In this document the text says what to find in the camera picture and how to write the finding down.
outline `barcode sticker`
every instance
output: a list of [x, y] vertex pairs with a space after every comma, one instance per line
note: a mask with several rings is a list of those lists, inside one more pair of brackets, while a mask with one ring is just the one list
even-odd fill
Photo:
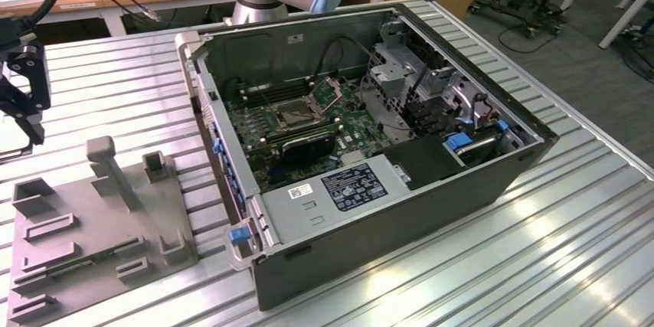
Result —
[[64, 4], [60, 5], [59, 7], [62, 9], [78, 9], [78, 8], [92, 8], [95, 6], [96, 6], [95, 3], [76, 3], [76, 4]]
[[290, 199], [300, 198], [304, 195], [310, 195], [314, 192], [310, 184], [300, 185], [299, 187], [288, 190]]

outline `motherboard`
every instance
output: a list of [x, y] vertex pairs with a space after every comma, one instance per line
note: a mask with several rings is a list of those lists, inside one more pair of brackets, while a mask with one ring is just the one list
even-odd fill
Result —
[[363, 160], [391, 145], [362, 100], [358, 80], [339, 76], [239, 86], [228, 116], [262, 192]]

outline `blue latch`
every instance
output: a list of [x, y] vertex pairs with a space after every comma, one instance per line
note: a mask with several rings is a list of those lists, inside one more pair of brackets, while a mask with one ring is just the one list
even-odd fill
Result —
[[498, 128], [502, 132], [506, 132], [509, 130], [509, 123], [505, 122], [503, 120], [498, 121]]
[[473, 139], [469, 137], [467, 133], [457, 133], [447, 137], [446, 141], [447, 147], [450, 147], [453, 151], [467, 146], [470, 143], [473, 143]]
[[223, 143], [220, 143], [220, 138], [214, 141], [214, 153], [219, 154], [223, 152]]
[[250, 229], [247, 226], [238, 227], [228, 231], [228, 241], [232, 242], [234, 245], [243, 243], [251, 238]]

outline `power supply label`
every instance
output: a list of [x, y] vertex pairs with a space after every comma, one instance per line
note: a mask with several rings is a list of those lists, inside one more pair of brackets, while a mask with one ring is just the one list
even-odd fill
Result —
[[368, 164], [326, 176], [324, 187], [340, 211], [350, 211], [389, 194]]

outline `connector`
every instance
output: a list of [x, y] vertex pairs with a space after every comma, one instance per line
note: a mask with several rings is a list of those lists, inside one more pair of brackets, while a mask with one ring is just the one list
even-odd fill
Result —
[[156, 11], [143, 7], [143, 14], [152, 20], [152, 21], [158, 21], [158, 22], [162, 22], [162, 18], [160, 16], [156, 14]]

